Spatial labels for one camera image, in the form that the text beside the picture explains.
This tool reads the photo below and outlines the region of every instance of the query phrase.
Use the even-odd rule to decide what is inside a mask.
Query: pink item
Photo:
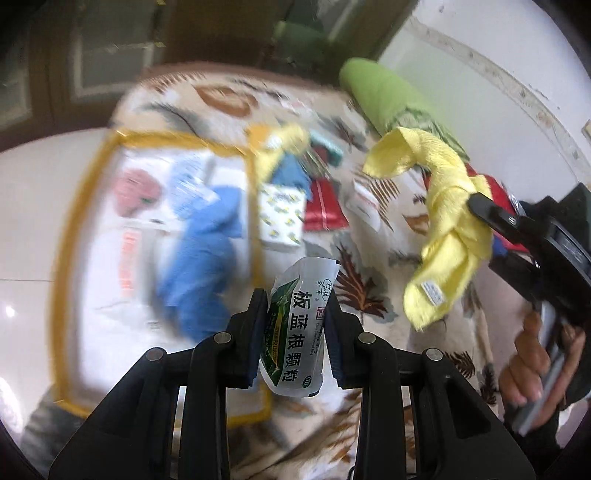
[[[152,208],[160,199],[162,188],[158,181],[140,168],[125,170],[115,180],[115,210],[122,217]]]

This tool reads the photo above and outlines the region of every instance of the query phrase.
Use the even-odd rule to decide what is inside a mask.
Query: red package
[[[306,206],[304,231],[337,230],[349,226],[330,180],[312,181],[312,201]]]

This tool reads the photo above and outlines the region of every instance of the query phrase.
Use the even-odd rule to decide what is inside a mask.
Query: blue cloth
[[[230,318],[221,294],[236,267],[230,238],[242,236],[239,219],[242,191],[214,189],[220,199],[193,213],[158,297],[168,318],[182,334],[199,343],[226,328]]]
[[[503,242],[496,235],[492,238],[492,256],[493,257],[504,257],[508,253],[508,250],[503,246]]]
[[[297,161],[296,156],[291,153],[286,153],[283,156],[283,159],[273,172],[271,183],[304,190],[306,198],[312,201],[312,181],[300,165],[300,162]]]

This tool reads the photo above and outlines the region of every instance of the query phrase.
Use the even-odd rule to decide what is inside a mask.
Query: yellow item
[[[302,155],[310,146],[310,134],[298,124],[272,129],[269,125],[253,124],[246,129],[248,146],[255,154],[256,183],[267,183],[283,155]]]
[[[398,127],[374,146],[363,167],[373,177],[400,175],[418,164],[431,171],[423,263],[404,290],[404,313],[417,330],[441,319],[460,298],[480,262],[491,256],[492,231],[466,205],[472,193],[492,198],[482,175],[468,177],[456,152],[433,135]]]

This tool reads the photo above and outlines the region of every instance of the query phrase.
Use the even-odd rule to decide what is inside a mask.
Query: towel label
[[[425,295],[429,297],[429,300],[435,307],[439,307],[442,303],[445,303],[446,297],[442,290],[439,288],[433,280],[427,280],[421,283],[421,287],[423,288],[423,292]]]

